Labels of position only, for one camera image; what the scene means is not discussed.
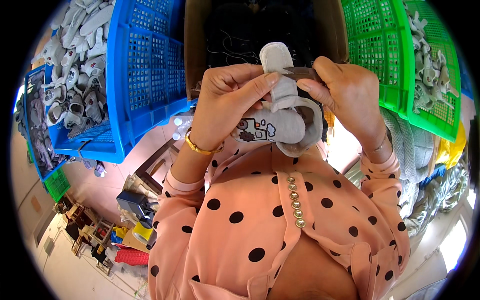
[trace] plastic bottle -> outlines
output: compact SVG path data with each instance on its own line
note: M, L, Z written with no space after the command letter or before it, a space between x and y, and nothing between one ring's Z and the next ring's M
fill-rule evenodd
M173 122L175 125L180 126L180 125L188 125L189 127L192 125L193 121L193 116L176 116Z
M182 124L179 127L177 127L177 130L172 134L172 138L175 141L178 141L180 139L185 138L185 134L187 133L187 130L190 128L190 124Z

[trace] scissors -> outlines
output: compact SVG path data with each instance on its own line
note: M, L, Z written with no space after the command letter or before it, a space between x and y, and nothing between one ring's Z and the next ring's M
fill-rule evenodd
M283 76L293 79L295 81L303 78L313 79L319 83L325 84L325 82L318 76L317 71L312 68L306 67L290 67L290 68L283 68L285 71L289 73L283 74Z

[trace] wall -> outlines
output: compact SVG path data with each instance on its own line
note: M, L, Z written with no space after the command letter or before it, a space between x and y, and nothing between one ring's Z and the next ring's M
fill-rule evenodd
M136 278L114 266L107 276L95 267L96 259L90 254L90 246L84 244L78 256L73 255L73 240L65 227L65 221L57 214L45 231L40 246L27 245L39 273L43 274L57 297L69 300L132 300L135 291L145 283L147 268L142 269L143 277ZM47 255L43 245L49 237L54 240L54 246ZM146 286L136 299L150 299Z

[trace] tape roll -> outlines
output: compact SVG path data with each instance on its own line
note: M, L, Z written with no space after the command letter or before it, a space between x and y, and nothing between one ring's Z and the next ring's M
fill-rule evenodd
M137 225L135 225L135 228L132 229L132 234L133 236L139 240L143 244L147 244L148 239L150 238L150 235L152 234L153 228L151 229L146 229L145 227L140 224L140 222L137 222Z

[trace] woman's left hand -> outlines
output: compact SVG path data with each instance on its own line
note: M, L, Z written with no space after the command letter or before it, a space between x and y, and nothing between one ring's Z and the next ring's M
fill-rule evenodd
M202 150L217 149L250 108L277 84L279 73L264 74L261 65L239 64L204 73L190 140Z

